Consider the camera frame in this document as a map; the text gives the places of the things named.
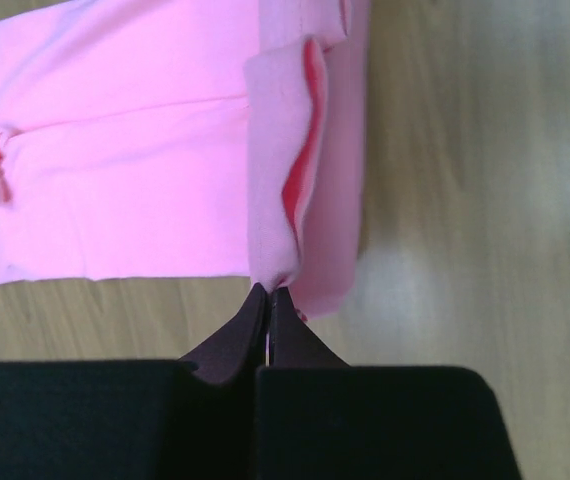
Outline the light pink t shirt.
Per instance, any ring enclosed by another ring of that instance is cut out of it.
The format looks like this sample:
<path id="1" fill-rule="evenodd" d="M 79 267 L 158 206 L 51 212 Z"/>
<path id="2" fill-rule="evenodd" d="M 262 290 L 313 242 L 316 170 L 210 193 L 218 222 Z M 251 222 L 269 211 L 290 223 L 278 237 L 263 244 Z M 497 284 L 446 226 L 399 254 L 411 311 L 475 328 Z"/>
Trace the light pink t shirt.
<path id="1" fill-rule="evenodd" d="M 353 284 L 366 1 L 69 1 L 0 21 L 0 284 Z"/>

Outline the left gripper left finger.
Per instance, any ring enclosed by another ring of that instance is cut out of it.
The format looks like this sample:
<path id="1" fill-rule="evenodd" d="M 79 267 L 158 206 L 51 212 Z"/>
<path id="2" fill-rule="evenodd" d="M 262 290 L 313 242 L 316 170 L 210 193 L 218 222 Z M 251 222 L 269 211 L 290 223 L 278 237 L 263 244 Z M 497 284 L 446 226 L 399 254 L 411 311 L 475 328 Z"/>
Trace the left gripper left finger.
<path id="1" fill-rule="evenodd" d="M 0 479 L 247 479 L 267 294 L 187 355 L 0 362 Z"/>

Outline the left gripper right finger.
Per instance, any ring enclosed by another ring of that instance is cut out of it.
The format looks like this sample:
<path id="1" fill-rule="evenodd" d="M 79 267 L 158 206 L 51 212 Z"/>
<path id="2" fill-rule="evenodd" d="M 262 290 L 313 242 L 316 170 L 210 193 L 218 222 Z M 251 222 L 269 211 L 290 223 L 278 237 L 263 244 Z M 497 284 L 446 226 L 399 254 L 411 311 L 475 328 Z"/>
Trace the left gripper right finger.
<path id="1" fill-rule="evenodd" d="M 256 379 L 260 479 L 516 479 L 497 398 L 456 366 L 351 366 L 272 296 Z"/>

